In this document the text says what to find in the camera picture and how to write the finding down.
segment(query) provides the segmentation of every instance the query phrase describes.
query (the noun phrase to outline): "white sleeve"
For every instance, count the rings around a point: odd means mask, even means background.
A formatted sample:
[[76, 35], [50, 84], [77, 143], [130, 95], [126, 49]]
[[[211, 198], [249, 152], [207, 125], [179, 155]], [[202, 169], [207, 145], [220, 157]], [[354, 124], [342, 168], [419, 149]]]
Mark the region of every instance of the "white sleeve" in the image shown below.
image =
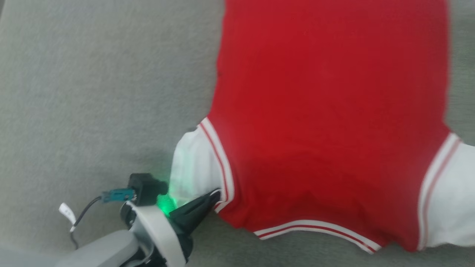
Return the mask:
[[203, 129], [186, 133], [178, 142], [170, 175], [170, 197], [177, 207], [221, 188], [219, 164]]
[[427, 247], [475, 246], [475, 147], [461, 143], [432, 192]]

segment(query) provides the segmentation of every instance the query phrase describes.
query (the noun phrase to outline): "white cable tag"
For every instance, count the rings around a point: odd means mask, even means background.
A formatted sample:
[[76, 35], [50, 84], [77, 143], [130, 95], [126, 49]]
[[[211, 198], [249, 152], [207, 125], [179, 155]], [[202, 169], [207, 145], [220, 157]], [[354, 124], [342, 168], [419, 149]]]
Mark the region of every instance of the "white cable tag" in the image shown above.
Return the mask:
[[70, 222], [72, 225], [76, 223], [76, 216], [74, 215], [74, 212], [69, 208], [66, 203], [62, 203], [61, 206], [59, 206], [59, 212], [63, 214]]

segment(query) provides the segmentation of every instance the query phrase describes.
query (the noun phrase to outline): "gray background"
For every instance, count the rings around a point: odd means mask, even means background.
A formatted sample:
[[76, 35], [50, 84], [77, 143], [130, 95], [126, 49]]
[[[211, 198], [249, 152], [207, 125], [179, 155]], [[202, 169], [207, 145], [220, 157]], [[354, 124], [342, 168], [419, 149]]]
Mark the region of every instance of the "gray background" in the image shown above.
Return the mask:
[[[451, 6], [447, 121], [475, 145], [475, 0]], [[168, 178], [177, 141], [209, 110], [223, 11], [223, 0], [6, 0], [0, 266], [48, 266], [72, 251], [62, 202], [79, 213], [132, 172]], [[80, 244], [121, 229], [118, 209], [93, 206], [76, 230]], [[195, 267], [475, 265], [471, 248], [410, 254], [392, 245], [370, 256], [324, 234], [259, 241], [214, 214], [194, 238]]]

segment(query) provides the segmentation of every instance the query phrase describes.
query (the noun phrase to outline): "black cable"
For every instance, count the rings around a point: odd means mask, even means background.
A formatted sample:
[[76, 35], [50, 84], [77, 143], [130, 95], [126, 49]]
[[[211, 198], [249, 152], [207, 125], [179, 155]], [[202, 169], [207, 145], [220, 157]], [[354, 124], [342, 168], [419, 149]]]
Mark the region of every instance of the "black cable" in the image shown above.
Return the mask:
[[82, 218], [84, 217], [84, 214], [86, 214], [87, 210], [96, 202], [98, 202], [99, 200], [101, 200], [102, 197], [97, 197], [95, 199], [93, 199], [91, 202], [89, 202], [89, 204], [84, 208], [83, 212], [81, 212], [81, 214], [79, 215], [79, 217], [77, 217], [77, 220], [76, 222], [73, 224], [73, 231], [71, 231], [71, 233], [69, 234], [69, 237], [71, 238], [71, 241], [73, 242], [74, 246], [76, 247], [76, 249], [79, 248], [79, 245], [77, 244], [77, 241], [76, 239], [74, 239], [74, 228], [76, 228], [76, 226], [79, 224], [79, 222], [82, 220]]

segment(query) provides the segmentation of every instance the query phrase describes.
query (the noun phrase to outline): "red fabric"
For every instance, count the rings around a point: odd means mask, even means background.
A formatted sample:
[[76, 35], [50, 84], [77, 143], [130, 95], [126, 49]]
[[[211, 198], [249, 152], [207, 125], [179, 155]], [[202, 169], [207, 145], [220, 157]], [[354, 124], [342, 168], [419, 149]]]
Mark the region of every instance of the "red fabric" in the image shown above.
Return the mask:
[[443, 0], [227, 0], [208, 118], [250, 231], [334, 223], [416, 250], [425, 172], [449, 130]]

